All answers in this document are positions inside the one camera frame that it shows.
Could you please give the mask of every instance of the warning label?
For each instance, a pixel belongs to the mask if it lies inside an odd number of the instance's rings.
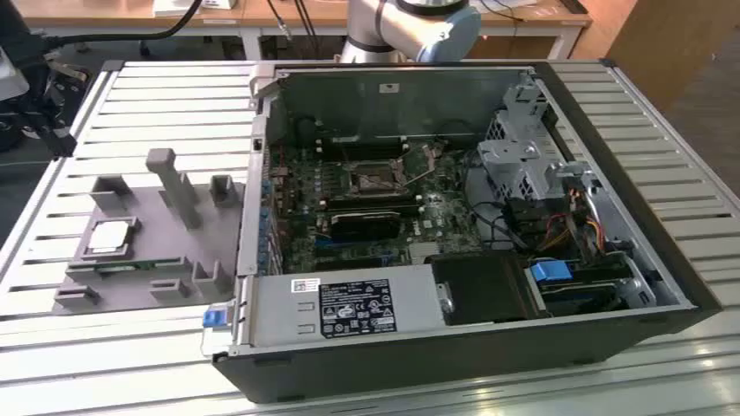
[[[396,313],[388,280],[319,285],[322,335],[396,332]]]

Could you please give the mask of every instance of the black cable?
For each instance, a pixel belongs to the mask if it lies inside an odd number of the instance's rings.
[[[514,43],[518,39],[519,22],[524,22],[524,19],[520,18],[520,17],[514,16],[514,9],[511,8],[511,6],[508,4],[502,3],[500,0],[494,0],[494,2],[496,2],[498,4],[500,4],[503,7],[506,7],[510,10],[508,15],[504,15],[503,13],[499,13],[496,10],[494,10],[491,7],[488,7],[488,4],[486,4],[486,0],[482,0],[482,4],[483,4],[484,8],[488,9],[488,11],[491,11],[491,13],[494,15],[507,17],[514,22],[514,36],[511,37],[510,50],[507,51],[507,59],[510,59],[511,58],[511,53],[514,52]]]
[[[303,51],[300,50],[300,48],[296,46],[295,42],[292,41],[291,30],[288,29],[288,25],[286,24],[286,21],[283,20],[283,17],[280,16],[280,13],[278,12],[278,9],[275,8],[274,0],[267,0],[267,5],[270,6],[270,10],[274,12],[275,20],[278,21],[278,27],[280,28],[280,31],[283,32],[283,35],[286,36],[286,40],[288,41],[288,44],[291,45],[291,49],[299,55],[299,58],[302,60],[306,59],[303,57]]]
[[[267,0],[267,5],[270,6],[270,10],[274,12],[275,20],[278,21],[278,26],[280,27],[280,29],[283,29],[286,27],[286,21],[283,20],[280,13],[278,13],[274,0]]]
[[[447,145],[448,145],[448,141],[444,140],[444,139],[442,138],[442,136],[443,136],[443,130],[444,130],[444,127],[450,126],[451,124],[462,124],[463,126],[466,126],[468,132],[471,132],[472,135],[476,135],[474,126],[471,125],[470,121],[463,120],[463,119],[447,119],[447,120],[444,120],[444,121],[438,125],[438,128],[435,128],[435,130],[434,130],[434,132],[432,132],[432,136],[434,136],[432,139],[434,139],[436,142],[442,143],[443,149],[444,149],[444,147],[447,147]]]
[[[83,43],[83,42],[114,42],[114,41],[156,41],[158,39],[164,39],[175,35],[180,29],[183,29],[198,12],[200,3],[203,0],[194,0],[194,3],[187,9],[186,14],[175,23],[170,29],[163,32],[142,34],[142,35],[128,35],[128,34],[103,34],[103,35],[75,35],[75,36],[51,36],[46,38],[47,49],[58,49],[70,43]]]
[[[311,21],[310,11],[306,9],[306,4],[303,0],[294,0],[296,5],[296,10],[299,11],[300,22],[303,23],[303,28],[306,29],[306,34],[310,37],[311,47],[314,48],[314,57],[319,58],[319,44],[316,31],[314,29],[314,22]]]
[[[314,21],[311,20],[311,15],[310,15],[310,9],[306,7],[306,2],[304,0],[300,0],[300,6],[303,8],[303,14],[306,15],[306,20],[310,23],[310,28],[311,28],[311,34],[314,36],[314,41],[316,43],[316,58],[320,58],[320,51],[322,51],[322,38],[320,36],[316,34],[316,29],[314,28]]]
[[[466,173],[463,174],[463,204],[466,206],[466,208],[471,211],[471,213],[474,214],[475,218],[479,219],[482,221],[482,223],[484,223],[486,225],[488,225],[491,227],[492,230],[492,238],[494,238],[494,230],[500,231],[511,240],[511,242],[522,249],[522,250],[530,250],[530,246],[527,245],[527,243],[524,242],[524,240],[522,240],[522,238],[514,234],[514,232],[511,230],[507,230],[506,228],[500,227],[499,225],[496,225],[496,221],[500,218],[495,218],[492,221],[491,219],[488,219],[487,217],[483,216],[483,214],[475,209],[478,206],[480,205],[491,205],[494,208],[498,209],[503,209],[506,204],[503,204],[502,202],[498,201],[480,201],[476,202],[474,205],[471,205],[471,202],[467,198],[467,192],[466,192],[466,183],[467,183],[467,178],[468,178],[468,174],[471,171],[471,156],[475,154],[475,150],[471,150],[467,154],[466,157],[463,158],[463,167],[466,169]]]

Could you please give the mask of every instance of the power cable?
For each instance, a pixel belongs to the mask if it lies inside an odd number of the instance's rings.
[[[58,49],[71,43],[83,43],[83,42],[115,42],[115,41],[156,41],[159,39],[164,39],[175,35],[180,29],[186,27],[191,18],[194,17],[195,13],[198,12],[198,8],[200,7],[203,0],[194,0],[194,3],[187,9],[186,14],[175,23],[170,29],[164,30],[163,32],[150,33],[150,34],[102,34],[102,35],[75,35],[75,36],[51,36],[46,38],[47,49]]]
[[[300,22],[303,23],[303,28],[306,29],[307,36],[310,37],[311,47],[314,48],[314,56],[319,58],[319,40],[316,36],[316,30],[314,29],[314,22],[311,21],[310,11],[306,7],[303,0],[294,0],[296,4],[296,10],[299,11]]]
[[[514,22],[514,36],[511,37],[511,42],[510,42],[510,50],[507,51],[507,59],[511,58],[511,53],[514,52],[514,42],[518,39],[518,32],[519,32],[519,23],[524,22],[526,20],[520,17],[514,16],[514,9],[511,8],[511,6],[506,3],[502,3],[500,0],[494,0],[494,2],[496,2],[498,4],[500,4],[503,7],[506,7],[510,10],[510,14],[506,15],[500,12],[498,12],[496,10],[494,10],[488,4],[486,4],[486,0],[482,0],[482,4],[484,6],[486,9],[488,9],[488,11],[491,11],[491,13],[494,15],[502,16],[502,17],[507,17],[508,19],[511,19],[511,21]]]
[[[278,9],[275,8],[274,0],[267,0],[267,5],[270,6],[270,10],[274,12],[275,20],[278,21],[278,28],[280,28],[280,31],[283,32],[283,35],[286,36],[286,40],[288,41],[288,44],[291,45],[291,48],[292,48],[294,52],[296,52],[296,54],[299,55],[302,60],[306,59],[303,57],[303,51],[296,46],[296,43],[292,40],[291,28],[288,28],[288,25],[286,24],[286,21],[283,20],[283,17],[280,16],[280,13],[278,12]]]

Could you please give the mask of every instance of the blue tab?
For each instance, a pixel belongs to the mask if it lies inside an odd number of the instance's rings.
[[[530,271],[538,282],[571,280],[574,278],[571,269],[568,269],[568,264],[563,260],[540,262],[530,268]]]
[[[210,309],[204,313],[204,328],[220,327],[227,324],[227,311]]]

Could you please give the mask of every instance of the metal table surface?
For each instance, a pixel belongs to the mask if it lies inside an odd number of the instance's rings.
[[[250,403],[200,353],[206,306],[48,313],[94,207],[95,175],[123,173],[131,186],[155,185],[144,157],[168,146],[194,182],[216,172],[247,177],[250,63],[130,62],[95,82],[74,125],[76,155],[50,166],[0,251],[0,413],[740,413],[738,199],[619,70],[595,62],[554,66],[726,305],[719,315],[595,365]]]

